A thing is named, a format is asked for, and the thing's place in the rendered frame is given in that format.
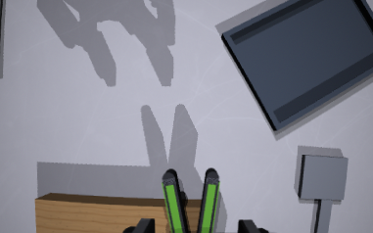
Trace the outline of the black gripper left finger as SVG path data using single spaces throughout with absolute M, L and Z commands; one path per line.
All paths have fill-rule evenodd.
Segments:
M 136 226 L 125 228 L 122 233 L 155 233 L 155 219 L 141 218 Z

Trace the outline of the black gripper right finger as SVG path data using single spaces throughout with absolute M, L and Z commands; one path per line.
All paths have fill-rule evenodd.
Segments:
M 269 233 L 263 228 L 257 229 L 252 219 L 242 219 L 238 221 L 238 233 Z

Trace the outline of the brown wooden bench board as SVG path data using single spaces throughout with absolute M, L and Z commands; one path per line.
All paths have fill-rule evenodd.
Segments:
M 202 200 L 182 199 L 188 233 L 197 233 Z M 165 199 L 49 193 L 35 199 L 36 233 L 122 233 L 141 218 L 171 233 Z

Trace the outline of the dark blue-grey shallow tray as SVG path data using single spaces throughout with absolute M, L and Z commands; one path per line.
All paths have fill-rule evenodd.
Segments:
M 373 73 L 366 0 L 288 0 L 221 39 L 273 131 Z

